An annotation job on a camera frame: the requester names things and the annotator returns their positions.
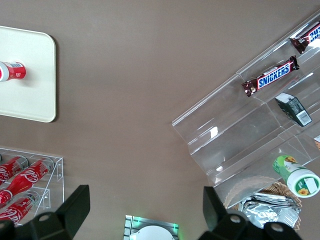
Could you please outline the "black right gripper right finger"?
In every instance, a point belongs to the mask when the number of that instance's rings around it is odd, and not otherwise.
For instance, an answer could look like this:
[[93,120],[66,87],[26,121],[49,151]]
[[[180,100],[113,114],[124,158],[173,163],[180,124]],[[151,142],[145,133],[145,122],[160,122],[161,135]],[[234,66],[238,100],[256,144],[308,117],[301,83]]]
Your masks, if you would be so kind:
[[208,230],[201,240],[299,240],[300,236],[288,225],[268,222],[258,228],[240,215],[228,213],[212,186],[203,188],[202,212]]

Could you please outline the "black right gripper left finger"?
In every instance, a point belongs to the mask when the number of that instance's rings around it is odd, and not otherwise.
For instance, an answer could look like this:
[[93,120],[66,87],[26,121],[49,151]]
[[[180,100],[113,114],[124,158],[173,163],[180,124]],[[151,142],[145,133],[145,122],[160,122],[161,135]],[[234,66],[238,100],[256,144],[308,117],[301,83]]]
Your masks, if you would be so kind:
[[90,187],[79,185],[55,212],[43,212],[15,229],[16,240],[72,240],[90,212]]

